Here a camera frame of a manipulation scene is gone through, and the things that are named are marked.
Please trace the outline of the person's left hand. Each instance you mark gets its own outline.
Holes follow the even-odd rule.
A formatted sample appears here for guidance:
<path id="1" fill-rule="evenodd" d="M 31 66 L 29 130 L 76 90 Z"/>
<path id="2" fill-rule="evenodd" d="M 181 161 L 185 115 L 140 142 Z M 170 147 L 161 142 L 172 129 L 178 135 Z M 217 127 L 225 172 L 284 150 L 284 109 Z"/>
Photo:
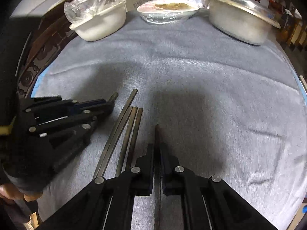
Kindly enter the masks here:
<path id="1" fill-rule="evenodd" d="M 23 199 L 27 202 L 34 201 L 40 198 L 43 194 L 42 192 L 33 195 L 23 194 L 11 183 L 2 184 L 0 187 L 0 193 L 1 199 L 8 204 L 14 204 L 16 200 Z"/>

